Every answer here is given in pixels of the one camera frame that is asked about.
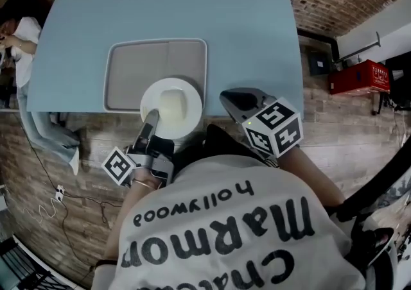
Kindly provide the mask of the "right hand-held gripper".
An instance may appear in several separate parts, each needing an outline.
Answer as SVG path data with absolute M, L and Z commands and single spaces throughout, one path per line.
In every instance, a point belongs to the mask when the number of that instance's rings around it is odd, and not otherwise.
M 230 117 L 240 123 L 252 148 L 279 158 L 303 140 L 300 112 L 285 98 L 238 87 L 220 94 Z

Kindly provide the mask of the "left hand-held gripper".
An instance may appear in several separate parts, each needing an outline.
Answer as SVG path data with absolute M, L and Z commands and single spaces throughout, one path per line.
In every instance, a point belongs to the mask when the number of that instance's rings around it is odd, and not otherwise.
M 174 142 L 155 136 L 158 122 L 159 111 L 149 111 L 134 143 L 125 149 L 116 146 L 104 160 L 101 168 L 116 185 L 132 185 L 132 174 L 136 169 L 149 170 L 162 186 L 171 183 Z

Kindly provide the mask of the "pale yellow food block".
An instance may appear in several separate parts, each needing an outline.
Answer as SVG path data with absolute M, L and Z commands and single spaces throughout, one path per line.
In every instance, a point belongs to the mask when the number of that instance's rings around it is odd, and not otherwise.
M 164 122 L 177 123 L 186 117 L 187 101 L 183 90 L 170 89 L 161 93 L 159 115 Z

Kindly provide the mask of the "white round plate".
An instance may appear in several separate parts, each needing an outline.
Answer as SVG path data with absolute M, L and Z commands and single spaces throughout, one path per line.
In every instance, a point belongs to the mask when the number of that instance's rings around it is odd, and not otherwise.
M 203 111 L 200 94 L 189 82 L 179 78 L 165 78 L 149 86 L 143 95 L 140 104 L 142 119 L 145 119 L 149 111 L 159 111 L 159 98 L 163 91 L 170 89 L 183 90 L 187 101 L 186 117 L 181 122 L 164 122 L 159 115 L 159 122 L 155 131 L 156 136 L 163 139 L 180 139 L 189 135 L 198 125 Z

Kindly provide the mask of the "grey tray with white rim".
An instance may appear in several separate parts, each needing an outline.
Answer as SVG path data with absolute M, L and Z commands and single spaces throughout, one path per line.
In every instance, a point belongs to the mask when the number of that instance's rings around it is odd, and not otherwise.
M 164 38 L 114 44 L 107 58 L 103 107 L 139 113 L 145 91 L 164 78 L 190 83 L 206 99 L 207 44 L 200 38 Z

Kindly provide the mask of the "person's right forearm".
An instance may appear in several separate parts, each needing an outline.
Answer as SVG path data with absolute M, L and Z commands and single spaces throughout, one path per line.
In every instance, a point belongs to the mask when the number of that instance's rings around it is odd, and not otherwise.
M 280 169 L 293 174 L 311 189 L 328 215 L 344 203 L 341 190 L 299 147 L 293 147 L 277 158 L 277 163 Z

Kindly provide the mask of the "person's black trousers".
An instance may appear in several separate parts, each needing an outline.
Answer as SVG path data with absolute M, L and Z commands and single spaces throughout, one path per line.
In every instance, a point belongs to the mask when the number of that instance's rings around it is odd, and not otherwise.
M 238 155 L 262 161 L 248 147 L 233 139 L 227 132 L 214 124 L 209 124 L 206 128 L 203 152 L 205 157 Z

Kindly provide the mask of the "grey pole stand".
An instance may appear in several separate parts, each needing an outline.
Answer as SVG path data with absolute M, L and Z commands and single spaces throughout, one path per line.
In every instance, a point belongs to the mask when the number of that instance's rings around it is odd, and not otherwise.
M 357 51 L 352 52 L 351 54 L 345 55 L 343 57 L 340 56 L 340 59 L 337 62 L 332 60 L 332 55 L 327 54 L 322 51 L 316 51 L 309 49 L 308 50 L 308 61 L 309 61 L 309 68 L 310 68 L 310 75 L 311 76 L 325 76 L 329 73 L 332 73 L 336 70 L 337 65 L 339 64 L 346 64 L 346 60 L 353 56 L 358 57 L 358 61 L 361 62 L 359 57 L 360 53 L 368 51 L 369 49 L 378 46 L 381 47 L 381 39 L 380 34 L 376 32 L 377 41 L 365 46 Z

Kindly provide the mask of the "red metal cabinet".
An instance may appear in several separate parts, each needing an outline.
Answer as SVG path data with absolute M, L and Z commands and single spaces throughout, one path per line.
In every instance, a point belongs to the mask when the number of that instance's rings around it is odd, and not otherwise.
M 328 82 L 331 95 L 364 96 L 390 92 L 389 70 L 371 60 L 331 73 Z

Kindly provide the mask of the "blue table with white legs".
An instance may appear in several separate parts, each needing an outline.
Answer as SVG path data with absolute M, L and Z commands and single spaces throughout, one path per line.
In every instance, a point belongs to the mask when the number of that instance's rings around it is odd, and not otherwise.
M 110 48 L 171 38 L 207 44 L 207 114 L 224 115 L 219 94 L 235 87 L 261 89 L 303 111 L 290 0 L 55 0 L 35 55 L 28 108 L 102 112 Z

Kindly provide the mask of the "white printed t-shirt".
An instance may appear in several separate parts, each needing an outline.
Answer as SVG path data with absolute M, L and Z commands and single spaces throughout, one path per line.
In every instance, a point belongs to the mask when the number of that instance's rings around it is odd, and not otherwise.
M 202 158 L 167 186 L 136 169 L 91 290 L 365 290 L 391 237 L 254 158 Z

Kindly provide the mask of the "black office chair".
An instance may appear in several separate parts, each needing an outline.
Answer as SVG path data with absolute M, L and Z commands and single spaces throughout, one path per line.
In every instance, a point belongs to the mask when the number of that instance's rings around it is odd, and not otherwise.
M 385 61 L 389 70 L 390 92 L 380 94 L 382 105 L 394 107 L 395 111 L 411 111 L 411 51 Z

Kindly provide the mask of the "black metal rack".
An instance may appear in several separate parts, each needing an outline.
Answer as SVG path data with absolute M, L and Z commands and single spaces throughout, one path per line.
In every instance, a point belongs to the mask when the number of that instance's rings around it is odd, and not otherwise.
M 12 238 L 0 242 L 0 261 L 17 277 L 17 290 L 54 290 L 46 282 L 50 272 L 38 265 Z

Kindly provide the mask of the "black wall pipe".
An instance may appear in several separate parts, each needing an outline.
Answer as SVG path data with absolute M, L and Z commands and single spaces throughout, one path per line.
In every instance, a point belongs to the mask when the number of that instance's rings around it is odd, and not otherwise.
M 334 62 L 337 62 L 340 59 L 338 44 L 334 38 L 321 35 L 321 34 L 317 34 L 317 33 L 313 33 L 310 31 L 306 31 L 302 28 L 297 28 L 297 34 L 302 37 L 311 38 L 313 40 L 317 40 L 317 41 L 329 44 L 331 47 L 332 60 Z

